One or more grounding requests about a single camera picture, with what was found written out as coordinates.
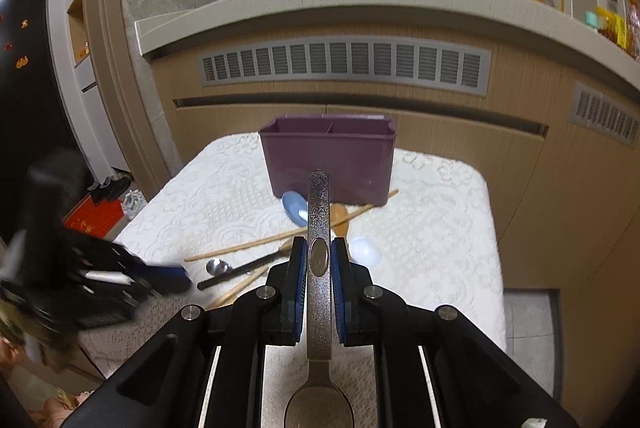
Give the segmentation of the person's hand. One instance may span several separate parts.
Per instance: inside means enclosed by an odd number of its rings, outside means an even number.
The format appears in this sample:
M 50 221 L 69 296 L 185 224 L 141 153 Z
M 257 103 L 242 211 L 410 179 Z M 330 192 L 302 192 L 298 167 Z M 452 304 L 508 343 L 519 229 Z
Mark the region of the person's hand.
M 22 365 L 26 354 L 22 347 L 1 338 L 1 376 L 37 427 L 61 427 L 66 418 L 76 411 L 91 391 L 71 394 L 54 387 Z

